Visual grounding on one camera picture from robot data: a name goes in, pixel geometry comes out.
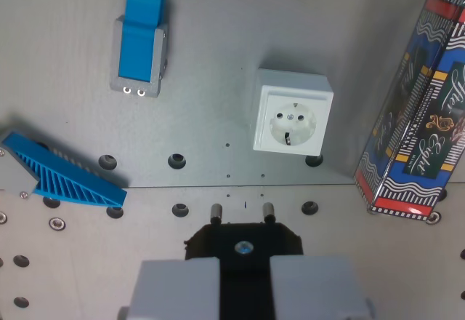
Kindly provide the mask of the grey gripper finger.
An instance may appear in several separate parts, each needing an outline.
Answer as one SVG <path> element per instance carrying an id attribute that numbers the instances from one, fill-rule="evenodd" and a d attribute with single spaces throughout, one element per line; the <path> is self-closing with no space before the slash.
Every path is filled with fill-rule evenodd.
<path id="1" fill-rule="evenodd" d="M 143 261 L 131 301 L 118 318 L 219 319 L 219 259 Z"/>
<path id="2" fill-rule="evenodd" d="M 276 319 L 371 319 L 372 309 L 343 257 L 270 258 Z"/>

